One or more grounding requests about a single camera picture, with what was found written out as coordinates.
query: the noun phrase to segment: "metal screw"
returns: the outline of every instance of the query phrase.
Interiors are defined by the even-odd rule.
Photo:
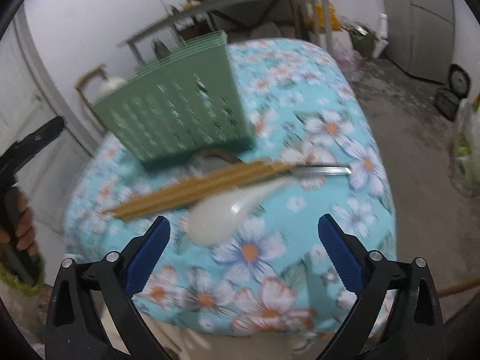
[[[415,259],[415,263],[417,264],[417,266],[421,266],[421,267],[424,267],[427,265],[427,262],[422,257],[417,257]]]
[[[106,260],[109,263],[113,263],[117,261],[119,257],[120,257],[120,253],[118,253],[117,251],[111,251],[109,254],[106,255]]]
[[[369,256],[373,261],[380,261],[383,258],[382,254],[376,250],[372,250]]]
[[[63,268],[68,268],[69,266],[71,266],[72,264],[74,263],[74,261],[72,259],[64,259],[62,262],[61,262],[61,265]]]

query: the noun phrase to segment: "human hand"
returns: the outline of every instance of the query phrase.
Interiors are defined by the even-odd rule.
[[[18,211],[22,212],[22,217],[15,229],[15,235],[18,237],[17,249],[27,250],[28,254],[34,256],[38,253],[37,243],[35,242],[35,229],[33,228],[33,212],[28,207],[28,199],[23,193],[18,194]],[[0,243],[8,243],[10,235],[4,229],[0,228]]]

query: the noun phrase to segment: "basket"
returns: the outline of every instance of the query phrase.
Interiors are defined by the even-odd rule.
[[[203,149],[241,152],[254,146],[223,31],[139,66],[135,78],[93,109],[145,168],[172,166]]]

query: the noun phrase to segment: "wooden chopsticks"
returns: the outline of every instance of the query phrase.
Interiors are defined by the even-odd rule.
[[[268,179],[279,173],[285,173],[293,167],[294,164],[280,161],[236,163],[210,172],[202,178],[188,179],[161,188],[149,195],[133,198],[129,202],[110,208],[105,212],[112,212],[115,217],[129,221],[157,212],[183,207],[206,196]]]

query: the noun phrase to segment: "white door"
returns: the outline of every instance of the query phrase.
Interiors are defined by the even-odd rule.
[[[11,24],[0,40],[0,153],[54,116],[32,79]],[[53,285],[63,259],[63,212],[89,159],[65,130],[17,175],[34,211],[37,241],[46,263],[45,282],[49,285]]]

